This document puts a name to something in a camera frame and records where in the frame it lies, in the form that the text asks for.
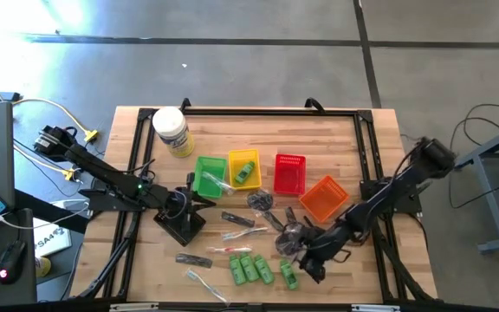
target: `plastic basket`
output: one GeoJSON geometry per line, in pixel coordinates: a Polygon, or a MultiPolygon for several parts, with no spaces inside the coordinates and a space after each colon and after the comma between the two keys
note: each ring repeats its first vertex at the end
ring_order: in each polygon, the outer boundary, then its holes
{"type": "Polygon", "coordinates": [[[223,190],[213,181],[202,177],[204,172],[208,172],[219,179],[224,179],[226,159],[199,156],[194,171],[196,176],[194,177],[193,190],[203,197],[220,198],[223,195],[223,190]]]}
{"type": "Polygon", "coordinates": [[[348,195],[331,176],[326,176],[300,197],[301,204],[319,222],[325,222],[347,200],[348,195]]]}
{"type": "Polygon", "coordinates": [[[275,158],[275,193],[300,195],[305,192],[305,157],[277,154],[275,158]]]}
{"type": "Polygon", "coordinates": [[[261,169],[259,168],[259,152],[256,149],[230,151],[229,152],[229,174],[230,186],[237,190],[250,190],[261,187],[261,169]],[[248,178],[239,184],[235,178],[242,170],[243,166],[253,161],[256,166],[253,168],[248,178]]]}

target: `white jar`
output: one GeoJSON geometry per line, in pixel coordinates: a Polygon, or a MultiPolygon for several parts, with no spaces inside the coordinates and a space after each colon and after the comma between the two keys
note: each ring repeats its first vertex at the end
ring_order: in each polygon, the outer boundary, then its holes
{"type": "Polygon", "coordinates": [[[176,107],[163,107],[153,115],[153,127],[174,157],[186,157],[194,149],[186,118],[176,107]]]}

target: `yellow basket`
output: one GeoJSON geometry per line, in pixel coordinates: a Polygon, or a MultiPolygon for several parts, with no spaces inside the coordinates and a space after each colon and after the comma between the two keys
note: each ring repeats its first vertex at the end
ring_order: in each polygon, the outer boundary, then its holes
{"type": "Polygon", "coordinates": [[[229,152],[229,175],[230,186],[237,190],[250,190],[261,187],[261,169],[259,167],[259,152],[256,149],[230,151],[229,152]],[[256,166],[243,184],[236,182],[235,177],[243,166],[253,161],[256,166]]]}

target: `wooden table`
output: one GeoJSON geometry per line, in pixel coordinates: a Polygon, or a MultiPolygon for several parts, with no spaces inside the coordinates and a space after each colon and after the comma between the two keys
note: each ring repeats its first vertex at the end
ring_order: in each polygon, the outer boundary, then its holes
{"type": "MultiPolygon", "coordinates": [[[[105,161],[116,168],[127,167],[138,110],[139,107],[117,107],[105,156],[105,161]]],[[[392,175],[404,157],[396,114],[391,109],[374,109],[373,117],[382,165],[386,175],[392,175]]],[[[152,158],[156,160],[151,164],[151,170],[157,173],[156,183],[170,189],[184,185],[186,174],[194,170],[196,159],[200,155],[228,159],[230,150],[257,148],[260,153],[263,188],[272,192],[275,155],[291,153],[304,155],[307,158],[307,190],[329,174],[350,194],[350,199],[334,216],[338,216],[351,203],[360,200],[358,183],[362,177],[351,118],[309,116],[187,116],[186,118],[196,142],[194,152],[185,159],[176,159],[167,152],[156,136],[152,152],[152,158]]],[[[143,158],[145,141],[144,134],[139,149],[139,162],[143,158]]],[[[366,150],[370,152],[368,140],[365,142],[366,150]]],[[[374,177],[373,168],[369,170],[374,177]]],[[[346,263],[332,261],[325,263],[327,277],[321,284],[316,284],[305,271],[299,270],[295,263],[294,269],[300,288],[297,291],[289,291],[279,273],[281,257],[274,246],[274,239],[278,233],[270,225],[267,233],[230,241],[228,245],[247,244],[254,249],[253,255],[264,256],[275,273],[275,282],[265,285],[262,281],[258,281],[235,286],[230,274],[228,256],[206,254],[205,248],[225,246],[221,234],[242,229],[239,225],[223,221],[220,218],[222,210],[256,219],[257,224],[268,225],[264,219],[256,218],[247,207],[246,194],[247,192],[237,192],[232,197],[223,196],[217,201],[217,207],[200,211],[207,224],[185,248],[153,222],[155,211],[143,213],[128,301],[216,302],[217,299],[202,285],[185,276],[188,265],[175,263],[176,254],[184,252],[213,259],[211,269],[199,267],[193,269],[232,302],[382,302],[371,240],[362,247],[348,247],[353,254],[346,263]]],[[[275,195],[275,201],[276,208],[273,212],[282,222],[286,221],[283,210],[288,205],[294,208],[298,219],[306,214],[295,196],[275,195]]],[[[116,212],[104,212],[88,225],[71,295],[82,292],[107,261],[117,215],[116,212]]],[[[395,216],[394,226],[403,263],[424,290],[436,297],[423,232],[415,220],[405,215],[395,216]]],[[[120,284],[124,257],[120,261],[114,283],[116,289],[120,284]]],[[[387,269],[391,290],[395,294],[395,282],[390,265],[387,265],[387,269]]]]}

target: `green bottle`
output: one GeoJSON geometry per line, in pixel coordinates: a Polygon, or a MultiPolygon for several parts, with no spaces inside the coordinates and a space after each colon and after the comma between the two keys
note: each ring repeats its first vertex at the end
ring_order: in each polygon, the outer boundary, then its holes
{"type": "Polygon", "coordinates": [[[236,182],[239,184],[243,184],[243,182],[248,178],[250,173],[253,171],[253,167],[256,166],[256,163],[253,161],[250,161],[249,163],[243,165],[242,170],[238,173],[238,175],[235,177],[236,182]]]}
{"type": "Polygon", "coordinates": [[[240,263],[242,264],[243,272],[246,274],[246,277],[248,277],[250,283],[259,279],[259,273],[257,273],[256,266],[246,252],[240,254],[240,263]]]}
{"type": "Polygon", "coordinates": [[[259,276],[262,278],[263,282],[270,284],[275,281],[275,276],[270,270],[269,265],[261,255],[256,256],[256,267],[259,272],[259,276]]]}
{"type": "Polygon", "coordinates": [[[284,281],[288,285],[288,289],[294,290],[298,288],[298,280],[295,279],[294,271],[292,271],[292,266],[286,259],[281,260],[281,273],[284,276],[284,281]]]}
{"type": "Polygon", "coordinates": [[[240,259],[238,259],[236,255],[230,256],[230,272],[232,272],[232,277],[234,277],[234,283],[236,285],[246,283],[246,276],[243,274],[240,259]]]}

